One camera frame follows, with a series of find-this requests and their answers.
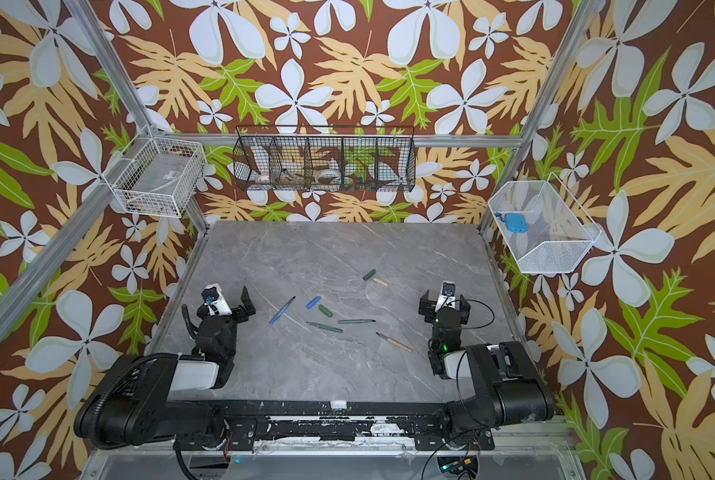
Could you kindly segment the blue pen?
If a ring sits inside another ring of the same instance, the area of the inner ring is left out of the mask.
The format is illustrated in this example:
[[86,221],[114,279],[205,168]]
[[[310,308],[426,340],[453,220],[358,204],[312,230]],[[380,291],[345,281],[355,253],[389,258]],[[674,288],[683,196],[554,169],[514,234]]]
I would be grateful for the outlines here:
[[280,308],[280,310],[272,317],[272,319],[270,320],[269,324],[270,324],[270,325],[274,325],[275,323],[277,323],[277,322],[284,316],[284,314],[287,312],[287,310],[291,307],[291,305],[294,303],[294,301],[296,300],[296,298],[297,298],[296,296],[293,296],[290,300],[288,300],[288,301]]

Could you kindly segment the beige pen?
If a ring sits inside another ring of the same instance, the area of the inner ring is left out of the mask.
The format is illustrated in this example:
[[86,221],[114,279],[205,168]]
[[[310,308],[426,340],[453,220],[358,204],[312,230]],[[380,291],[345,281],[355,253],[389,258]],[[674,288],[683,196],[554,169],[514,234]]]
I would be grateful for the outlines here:
[[401,343],[401,342],[399,342],[383,333],[375,332],[375,334],[377,334],[377,336],[379,336],[379,338],[381,338],[381,340],[395,346],[395,348],[399,348],[405,352],[413,353],[413,348],[411,348],[411,347],[409,347],[409,346],[407,346],[407,345],[405,345],[405,344],[403,344],[403,343]]

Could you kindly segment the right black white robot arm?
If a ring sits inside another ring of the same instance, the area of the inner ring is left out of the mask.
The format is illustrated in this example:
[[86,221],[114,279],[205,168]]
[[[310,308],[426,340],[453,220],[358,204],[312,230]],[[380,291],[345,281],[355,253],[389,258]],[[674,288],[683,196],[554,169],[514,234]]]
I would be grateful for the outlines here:
[[493,429],[542,422],[555,415],[555,400],[519,341],[465,346],[475,300],[443,284],[437,299],[425,292],[419,315],[431,325],[427,358],[433,374],[453,380],[457,400],[445,404],[451,431]]

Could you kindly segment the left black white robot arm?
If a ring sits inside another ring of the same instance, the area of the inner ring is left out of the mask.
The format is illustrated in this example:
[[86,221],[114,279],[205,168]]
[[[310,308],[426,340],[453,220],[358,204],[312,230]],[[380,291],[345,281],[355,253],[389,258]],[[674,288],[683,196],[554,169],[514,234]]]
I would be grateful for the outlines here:
[[170,439],[193,439],[208,447],[224,442],[227,422],[217,407],[203,401],[171,401],[169,396],[224,387],[235,366],[238,325],[257,310],[247,287],[237,307],[229,306],[217,284],[206,286],[202,298],[198,325],[191,322],[188,306],[182,306],[194,342],[192,352],[119,358],[77,414],[75,436],[99,450]]

